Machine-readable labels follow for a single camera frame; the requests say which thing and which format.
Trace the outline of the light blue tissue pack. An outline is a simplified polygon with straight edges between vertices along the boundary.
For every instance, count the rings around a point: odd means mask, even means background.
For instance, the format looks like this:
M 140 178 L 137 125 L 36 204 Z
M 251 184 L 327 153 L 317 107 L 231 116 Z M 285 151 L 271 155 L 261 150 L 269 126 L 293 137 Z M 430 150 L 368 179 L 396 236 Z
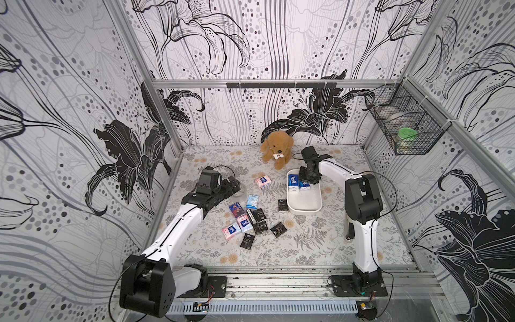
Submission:
M 247 209 L 257 209 L 259 204 L 259 196 L 258 195 L 249 195 L 246 203 Z

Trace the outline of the black pack lower right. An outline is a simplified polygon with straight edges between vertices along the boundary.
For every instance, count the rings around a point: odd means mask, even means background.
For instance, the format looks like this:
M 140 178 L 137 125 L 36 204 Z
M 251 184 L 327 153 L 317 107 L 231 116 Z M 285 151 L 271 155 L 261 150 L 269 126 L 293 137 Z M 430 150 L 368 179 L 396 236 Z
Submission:
M 280 236 L 284 235 L 288 231 L 288 229 L 282 222 L 279 222 L 275 226 L 273 226 L 270 229 L 270 231 L 272 232 L 275 238 L 279 238 Z

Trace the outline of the brown plush dog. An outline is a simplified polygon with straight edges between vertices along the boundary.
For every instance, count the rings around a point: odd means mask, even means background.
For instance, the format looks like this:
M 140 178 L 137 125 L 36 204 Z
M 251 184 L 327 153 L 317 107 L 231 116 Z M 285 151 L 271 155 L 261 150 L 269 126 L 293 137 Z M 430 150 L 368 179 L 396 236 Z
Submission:
M 293 146 L 293 137 L 285 131 L 274 131 L 261 144 L 262 161 L 273 161 L 275 169 L 282 170 L 292 158 Z

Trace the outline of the pink tissue pack front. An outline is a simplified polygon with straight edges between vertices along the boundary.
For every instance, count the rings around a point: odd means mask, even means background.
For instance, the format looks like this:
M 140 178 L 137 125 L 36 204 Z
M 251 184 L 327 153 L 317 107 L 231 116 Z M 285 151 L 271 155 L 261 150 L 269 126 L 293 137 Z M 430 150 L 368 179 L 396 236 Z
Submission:
M 237 223 L 232 223 L 222 229 L 222 233 L 227 241 L 241 233 L 241 228 Z

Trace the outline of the green lidded container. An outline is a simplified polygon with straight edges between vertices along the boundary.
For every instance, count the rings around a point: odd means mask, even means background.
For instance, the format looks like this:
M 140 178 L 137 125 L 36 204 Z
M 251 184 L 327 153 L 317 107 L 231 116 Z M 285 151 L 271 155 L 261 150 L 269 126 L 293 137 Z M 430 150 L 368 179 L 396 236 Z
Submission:
M 409 127 L 398 130 L 396 136 L 396 151 L 399 154 L 411 153 L 411 148 L 418 138 L 418 131 Z

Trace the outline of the black pack front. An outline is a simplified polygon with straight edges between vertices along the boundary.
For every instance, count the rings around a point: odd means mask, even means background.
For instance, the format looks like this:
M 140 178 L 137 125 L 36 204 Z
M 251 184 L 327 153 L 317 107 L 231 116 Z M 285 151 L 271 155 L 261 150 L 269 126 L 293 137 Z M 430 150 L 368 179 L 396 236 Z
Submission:
M 249 233 L 245 233 L 243 240 L 241 241 L 240 248 L 243 248 L 245 250 L 251 250 L 255 238 L 256 238 L 256 236 L 249 234 Z

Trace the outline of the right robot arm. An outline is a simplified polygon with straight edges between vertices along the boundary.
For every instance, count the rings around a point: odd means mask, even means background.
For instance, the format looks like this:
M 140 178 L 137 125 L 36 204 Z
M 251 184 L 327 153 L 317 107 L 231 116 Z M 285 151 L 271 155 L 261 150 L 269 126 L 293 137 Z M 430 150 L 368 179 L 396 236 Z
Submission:
M 354 283 L 368 287 L 382 282 L 377 258 L 377 227 L 384 208 L 377 178 L 372 174 L 354 173 L 328 154 L 318 154 L 314 147 L 301 150 L 305 165 L 300 168 L 300 180 L 318 184 L 330 178 L 344 189 L 344 209 L 354 229 Z

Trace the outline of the pink Tempo tissue pack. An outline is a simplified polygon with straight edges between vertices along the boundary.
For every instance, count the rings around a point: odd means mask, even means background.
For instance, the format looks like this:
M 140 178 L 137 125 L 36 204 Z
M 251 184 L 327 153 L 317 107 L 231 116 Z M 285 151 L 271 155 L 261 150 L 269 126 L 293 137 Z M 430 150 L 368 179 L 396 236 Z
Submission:
M 272 181 L 268 175 L 257 178 L 255 182 L 260 189 L 265 189 L 272 184 Z

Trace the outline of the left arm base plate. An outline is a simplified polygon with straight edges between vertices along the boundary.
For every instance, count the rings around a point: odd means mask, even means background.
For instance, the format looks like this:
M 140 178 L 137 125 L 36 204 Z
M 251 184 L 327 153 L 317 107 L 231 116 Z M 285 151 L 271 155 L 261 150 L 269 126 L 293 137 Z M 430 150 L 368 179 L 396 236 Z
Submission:
M 227 291 L 226 276 L 208 276 L 207 287 L 204 291 L 188 291 L 179 296 L 180 299 L 222 299 Z

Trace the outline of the dark blue picture tissue pack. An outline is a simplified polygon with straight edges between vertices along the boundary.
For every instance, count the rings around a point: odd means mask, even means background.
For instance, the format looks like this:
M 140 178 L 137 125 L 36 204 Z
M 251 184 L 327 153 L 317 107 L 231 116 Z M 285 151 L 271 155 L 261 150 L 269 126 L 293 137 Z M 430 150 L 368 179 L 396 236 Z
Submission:
M 235 218 L 238 218 L 239 216 L 241 215 L 245 215 L 246 214 L 246 211 L 244 210 L 244 208 L 240 205 L 239 202 L 236 202 L 236 203 L 233 203 L 232 205 L 229 206 L 229 210 L 231 211 L 231 213 L 233 214 L 233 216 Z

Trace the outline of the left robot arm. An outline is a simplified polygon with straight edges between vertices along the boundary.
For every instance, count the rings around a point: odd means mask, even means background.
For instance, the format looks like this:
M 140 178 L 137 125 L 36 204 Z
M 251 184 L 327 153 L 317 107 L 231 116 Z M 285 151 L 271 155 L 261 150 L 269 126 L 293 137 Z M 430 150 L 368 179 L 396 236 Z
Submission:
M 205 267 L 173 267 L 187 238 L 208 212 L 240 189 L 234 176 L 223 178 L 213 167 L 204 168 L 194 189 L 182 198 L 178 213 L 156 241 L 124 262 L 119 278 L 119 306 L 161 318 L 178 297 L 204 297 L 210 301 L 223 295 L 220 288 L 209 282 Z

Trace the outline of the black tissue pack upright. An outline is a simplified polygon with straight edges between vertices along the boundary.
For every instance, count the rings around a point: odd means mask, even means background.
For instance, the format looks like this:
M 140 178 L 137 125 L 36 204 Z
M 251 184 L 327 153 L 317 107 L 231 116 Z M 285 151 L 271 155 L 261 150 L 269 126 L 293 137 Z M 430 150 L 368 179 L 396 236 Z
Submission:
M 255 218 L 254 218 L 254 216 L 253 216 L 252 210 L 251 210 L 251 209 L 247 209 L 247 210 L 246 210 L 246 213 L 247 213 L 247 215 L 248 215 L 248 218 L 249 218 L 250 223 L 251 223 L 252 225 L 254 225 L 254 224 L 256 223 L 256 220 L 255 220 Z

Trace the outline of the black and silver stapler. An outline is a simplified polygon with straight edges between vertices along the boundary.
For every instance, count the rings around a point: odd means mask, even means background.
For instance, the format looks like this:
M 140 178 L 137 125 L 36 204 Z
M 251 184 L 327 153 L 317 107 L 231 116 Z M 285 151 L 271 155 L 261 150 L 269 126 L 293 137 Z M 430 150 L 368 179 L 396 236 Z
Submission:
M 355 238 L 355 228 L 354 228 L 354 221 L 351 219 L 350 216 L 345 216 L 345 238 L 347 241 L 352 241 Z

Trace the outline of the pink tissue pack middle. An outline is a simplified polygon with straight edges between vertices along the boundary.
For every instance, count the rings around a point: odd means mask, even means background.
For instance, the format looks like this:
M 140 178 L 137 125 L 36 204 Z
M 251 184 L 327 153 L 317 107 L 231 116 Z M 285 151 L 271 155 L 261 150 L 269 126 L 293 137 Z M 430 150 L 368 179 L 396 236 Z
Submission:
M 252 220 L 248 217 L 248 215 L 240 215 L 236 218 L 236 221 L 242 233 L 253 230 Z

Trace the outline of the black pack lower middle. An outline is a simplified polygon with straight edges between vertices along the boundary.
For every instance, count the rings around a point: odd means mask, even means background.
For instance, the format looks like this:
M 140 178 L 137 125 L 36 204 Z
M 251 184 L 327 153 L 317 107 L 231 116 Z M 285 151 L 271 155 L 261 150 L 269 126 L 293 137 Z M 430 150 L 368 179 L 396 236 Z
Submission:
M 256 235 L 260 235 L 268 231 L 268 225 L 265 221 L 260 221 L 253 225 L 253 230 Z

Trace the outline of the clear tape roll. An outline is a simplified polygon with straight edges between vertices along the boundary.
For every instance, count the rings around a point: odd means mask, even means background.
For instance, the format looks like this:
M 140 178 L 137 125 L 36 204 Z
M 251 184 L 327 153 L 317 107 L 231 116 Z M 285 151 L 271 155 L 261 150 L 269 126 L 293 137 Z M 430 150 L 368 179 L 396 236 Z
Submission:
M 246 194 L 247 194 L 246 186 L 245 186 L 243 183 L 241 183 L 241 184 L 240 184 L 240 190 L 238 190 L 238 192 L 237 192 L 237 193 L 235 193 L 233 196 L 234 196 L 235 198 L 242 198 L 242 197 L 243 197 L 244 195 L 246 195 Z

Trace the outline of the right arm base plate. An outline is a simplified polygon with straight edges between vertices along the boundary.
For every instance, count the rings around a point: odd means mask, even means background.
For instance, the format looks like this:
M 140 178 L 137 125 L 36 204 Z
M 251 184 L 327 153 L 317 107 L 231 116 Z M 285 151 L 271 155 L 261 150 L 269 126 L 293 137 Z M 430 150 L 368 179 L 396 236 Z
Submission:
M 382 277 L 362 279 L 359 275 L 332 275 L 330 286 L 337 297 L 387 297 L 388 291 Z

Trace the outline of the blue Tempo tissue pack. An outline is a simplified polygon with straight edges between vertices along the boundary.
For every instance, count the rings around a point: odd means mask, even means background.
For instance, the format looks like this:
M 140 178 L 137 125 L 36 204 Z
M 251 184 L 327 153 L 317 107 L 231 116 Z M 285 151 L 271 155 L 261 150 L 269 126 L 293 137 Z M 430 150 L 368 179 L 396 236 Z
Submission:
M 289 192 L 298 192 L 299 190 L 300 190 L 299 175 L 298 174 L 289 174 L 288 175 L 288 191 Z

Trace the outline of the white storage box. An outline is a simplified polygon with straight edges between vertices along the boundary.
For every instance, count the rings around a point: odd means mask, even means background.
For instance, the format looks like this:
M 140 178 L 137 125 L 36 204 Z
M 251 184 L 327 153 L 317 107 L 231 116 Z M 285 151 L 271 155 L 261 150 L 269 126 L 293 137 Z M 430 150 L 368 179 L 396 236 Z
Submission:
M 323 206 L 321 185 L 311 185 L 309 190 L 290 191 L 286 189 L 289 212 L 295 215 L 315 215 Z

